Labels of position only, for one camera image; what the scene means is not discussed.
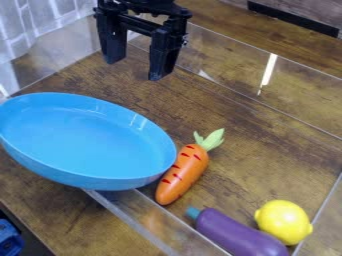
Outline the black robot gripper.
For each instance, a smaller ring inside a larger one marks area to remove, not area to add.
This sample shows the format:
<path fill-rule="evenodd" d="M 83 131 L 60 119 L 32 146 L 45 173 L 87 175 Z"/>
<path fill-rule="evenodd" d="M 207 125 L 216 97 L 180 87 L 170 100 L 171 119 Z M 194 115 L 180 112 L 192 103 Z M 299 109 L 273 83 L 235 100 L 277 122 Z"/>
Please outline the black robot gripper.
<path fill-rule="evenodd" d="M 187 8 L 175 0 L 98 0 L 94 17 L 108 64 L 126 57 L 131 30 L 151 36 L 148 79 L 158 81 L 174 71 L 192 17 Z"/>

